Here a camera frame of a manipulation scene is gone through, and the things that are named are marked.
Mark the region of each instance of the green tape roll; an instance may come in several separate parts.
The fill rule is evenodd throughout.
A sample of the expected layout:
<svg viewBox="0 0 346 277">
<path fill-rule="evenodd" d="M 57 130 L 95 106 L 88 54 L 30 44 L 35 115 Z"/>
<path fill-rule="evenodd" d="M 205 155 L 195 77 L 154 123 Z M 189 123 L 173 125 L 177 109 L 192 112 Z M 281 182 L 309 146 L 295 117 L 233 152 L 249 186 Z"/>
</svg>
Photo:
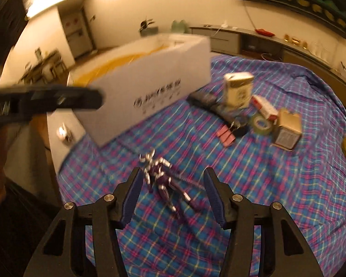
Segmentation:
<svg viewBox="0 0 346 277">
<path fill-rule="evenodd" d="M 265 119 L 260 113 L 255 113 L 250 119 L 250 125 L 255 133 L 268 135 L 273 130 L 273 123 Z"/>
</svg>

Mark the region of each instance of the red and white box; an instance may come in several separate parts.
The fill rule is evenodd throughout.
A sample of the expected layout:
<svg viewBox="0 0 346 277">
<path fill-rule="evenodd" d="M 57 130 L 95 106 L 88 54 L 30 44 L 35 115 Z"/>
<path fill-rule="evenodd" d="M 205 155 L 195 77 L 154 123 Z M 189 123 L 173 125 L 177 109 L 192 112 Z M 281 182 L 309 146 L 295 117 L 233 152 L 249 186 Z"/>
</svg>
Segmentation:
<svg viewBox="0 0 346 277">
<path fill-rule="evenodd" d="M 278 110 L 267 99 L 258 95 L 252 95 L 251 101 L 265 119 L 273 122 L 278 119 Z"/>
</svg>

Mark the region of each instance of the blue gripper pad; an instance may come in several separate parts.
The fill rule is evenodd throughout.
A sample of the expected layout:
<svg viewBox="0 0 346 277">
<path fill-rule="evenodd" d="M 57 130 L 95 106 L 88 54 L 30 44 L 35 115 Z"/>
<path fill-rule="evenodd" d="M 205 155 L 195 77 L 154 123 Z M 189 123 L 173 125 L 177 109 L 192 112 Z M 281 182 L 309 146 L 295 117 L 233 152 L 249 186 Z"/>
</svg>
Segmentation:
<svg viewBox="0 0 346 277">
<path fill-rule="evenodd" d="M 119 229 L 123 229 L 132 219 L 143 184 L 143 172 L 134 168 L 126 182 L 118 184 L 114 196 L 117 198 Z"/>
<path fill-rule="evenodd" d="M 211 209 L 215 220 L 223 228 L 225 224 L 224 204 L 218 192 L 218 186 L 221 182 L 212 168 L 206 168 L 204 171 L 204 187 L 208 195 Z"/>
</svg>

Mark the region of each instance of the purple and silver action figure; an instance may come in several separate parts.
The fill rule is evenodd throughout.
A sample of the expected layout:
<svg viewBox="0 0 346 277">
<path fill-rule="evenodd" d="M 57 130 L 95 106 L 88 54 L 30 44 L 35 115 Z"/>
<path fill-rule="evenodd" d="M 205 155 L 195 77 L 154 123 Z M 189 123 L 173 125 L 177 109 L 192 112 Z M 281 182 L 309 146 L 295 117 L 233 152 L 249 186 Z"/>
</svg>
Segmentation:
<svg viewBox="0 0 346 277">
<path fill-rule="evenodd" d="M 180 208 L 177 209 L 173 205 L 168 193 L 168 187 L 178 192 L 194 211 L 199 211 L 200 208 L 193 202 L 190 196 L 175 180 L 173 180 L 172 176 L 178 174 L 178 170 L 176 170 L 173 165 L 163 157 L 159 157 L 155 160 L 153 158 L 154 154 L 155 150 L 152 150 L 151 153 L 147 153 L 144 156 L 140 155 L 140 162 L 145 164 L 143 173 L 145 175 L 149 192 L 153 191 L 152 186 L 153 184 L 156 184 L 158 186 L 160 197 L 179 220 L 183 219 L 183 211 Z"/>
</svg>

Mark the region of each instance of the plaid tablecloth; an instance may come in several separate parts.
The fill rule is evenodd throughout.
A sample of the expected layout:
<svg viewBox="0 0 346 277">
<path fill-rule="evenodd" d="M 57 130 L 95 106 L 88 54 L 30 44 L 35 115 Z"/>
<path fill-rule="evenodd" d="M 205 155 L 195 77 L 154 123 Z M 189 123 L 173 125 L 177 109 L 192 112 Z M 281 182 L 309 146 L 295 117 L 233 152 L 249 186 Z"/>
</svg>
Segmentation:
<svg viewBox="0 0 346 277">
<path fill-rule="evenodd" d="M 212 82 L 203 90 L 222 95 L 222 77 L 229 72 L 254 74 L 254 93 L 275 107 L 300 113 L 303 137 L 293 152 L 270 146 L 270 137 L 250 131 L 224 149 L 215 133 L 222 122 L 180 100 L 98 148 L 85 136 L 64 161 L 58 181 L 63 201 L 95 202 L 127 179 L 138 166 L 138 154 L 151 147 L 178 166 L 179 181 L 203 208 L 185 210 L 188 223 L 178 224 L 155 191 L 146 185 L 132 222 L 118 232 L 129 276 L 218 276 L 229 232 L 215 222 L 203 184 L 203 170 L 212 166 L 219 179 L 250 201 L 280 201 L 311 246 L 325 276 L 346 260 L 346 160 L 340 144 L 346 132 L 346 111 L 332 90 L 304 67 L 277 62 L 217 56 Z M 252 115 L 250 106 L 242 111 Z M 87 249 L 93 258 L 91 230 Z M 260 228 L 255 230 L 251 276 L 259 268 Z"/>
</svg>

